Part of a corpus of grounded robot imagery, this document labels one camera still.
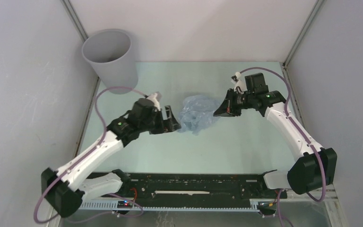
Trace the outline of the blue translucent trash bag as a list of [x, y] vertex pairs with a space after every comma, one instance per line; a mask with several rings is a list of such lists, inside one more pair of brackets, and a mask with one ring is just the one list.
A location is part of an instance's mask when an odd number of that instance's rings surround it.
[[219, 117], [213, 114], [221, 102], [205, 95], [189, 96], [183, 100], [183, 107], [179, 113], [179, 133], [192, 132], [198, 135], [200, 131], [213, 126]]

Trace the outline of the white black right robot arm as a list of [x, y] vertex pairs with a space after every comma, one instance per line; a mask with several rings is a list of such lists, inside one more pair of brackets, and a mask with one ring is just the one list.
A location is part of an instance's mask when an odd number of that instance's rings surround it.
[[324, 189], [334, 181], [337, 153], [324, 148], [299, 123], [288, 107], [287, 99], [277, 90], [270, 91], [263, 73], [231, 77], [233, 88], [213, 113], [215, 117], [238, 117], [242, 110], [254, 109], [268, 120], [287, 142], [294, 158], [288, 171], [273, 170], [256, 184], [256, 192], [267, 198], [275, 189], [291, 189], [296, 194]]

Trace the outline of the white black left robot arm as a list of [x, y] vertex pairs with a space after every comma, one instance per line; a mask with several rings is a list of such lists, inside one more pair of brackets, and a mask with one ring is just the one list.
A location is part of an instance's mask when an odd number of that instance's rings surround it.
[[122, 171], [115, 170], [94, 179], [89, 178], [90, 174], [141, 133], [163, 134], [180, 127], [169, 105], [161, 108], [155, 97], [138, 99], [132, 109], [104, 124], [103, 134], [89, 148], [57, 170], [47, 168], [41, 173], [42, 197], [58, 216], [67, 218], [87, 200], [110, 193], [127, 196], [130, 183]]

